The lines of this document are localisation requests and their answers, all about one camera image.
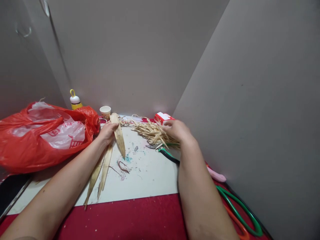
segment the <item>white table surface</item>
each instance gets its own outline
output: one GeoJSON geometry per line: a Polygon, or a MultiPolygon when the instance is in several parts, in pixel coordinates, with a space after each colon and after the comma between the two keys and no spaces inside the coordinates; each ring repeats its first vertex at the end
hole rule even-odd
{"type": "MultiPolygon", "coordinates": [[[[100,199],[97,199],[102,173],[100,171],[88,204],[177,193],[178,166],[161,153],[147,148],[146,139],[139,136],[137,132],[132,131],[130,127],[122,127],[122,132],[126,154],[128,155],[127,161],[121,157],[117,145],[113,148],[110,161],[110,166],[117,170],[121,176],[109,168],[104,191],[101,192],[100,199]],[[131,169],[129,174],[120,171],[117,160],[127,164],[128,168],[131,169]]],[[[35,174],[34,181],[30,183],[8,214],[20,213],[64,164],[35,174]]],[[[83,205],[87,196],[88,186],[87,184],[75,206],[83,205]]]]}

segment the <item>red and white box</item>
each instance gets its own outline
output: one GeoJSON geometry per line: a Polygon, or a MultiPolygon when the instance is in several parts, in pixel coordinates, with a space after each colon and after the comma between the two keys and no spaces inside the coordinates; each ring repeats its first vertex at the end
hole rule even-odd
{"type": "Polygon", "coordinates": [[[157,124],[163,125],[163,122],[167,120],[175,120],[173,117],[171,117],[169,114],[158,112],[156,115],[154,115],[154,120],[157,121],[157,124]]]}

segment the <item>white cup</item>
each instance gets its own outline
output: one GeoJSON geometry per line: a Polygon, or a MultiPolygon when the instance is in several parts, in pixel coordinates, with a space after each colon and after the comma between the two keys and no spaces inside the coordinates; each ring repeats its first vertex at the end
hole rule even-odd
{"type": "Polygon", "coordinates": [[[111,107],[103,106],[100,108],[101,115],[104,119],[110,120],[111,107]]]}

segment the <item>black object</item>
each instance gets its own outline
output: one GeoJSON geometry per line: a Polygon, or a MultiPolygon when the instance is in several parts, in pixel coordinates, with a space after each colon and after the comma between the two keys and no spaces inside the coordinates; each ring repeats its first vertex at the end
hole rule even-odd
{"type": "Polygon", "coordinates": [[[168,158],[171,162],[174,162],[175,164],[179,165],[180,161],[172,157],[170,154],[168,154],[164,149],[160,149],[159,152],[161,152],[166,158],[168,158]]]}
{"type": "Polygon", "coordinates": [[[0,184],[0,223],[30,182],[30,174],[20,174],[9,176],[0,184]]]}

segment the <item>white plastic bag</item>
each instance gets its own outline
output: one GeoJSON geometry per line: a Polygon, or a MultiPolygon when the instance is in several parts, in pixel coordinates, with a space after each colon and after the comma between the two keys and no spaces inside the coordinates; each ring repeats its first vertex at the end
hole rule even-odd
{"type": "MultiPolygon", "coordinates": [[[[45,102],[36,102],[28,110],[28,117],[33,122],[48,121],[63,117],[63,124],[51,132],[40,135],[51,147],[56,149],[69,149],[83,143],[85,139],[85,125],[74,121],[70,115],[60,109],[47,105],[45,102]]],[[[22,126],[14,129],[13,134],[17,137],[24,136],[31,129],[41,125],[22,126]]]]}

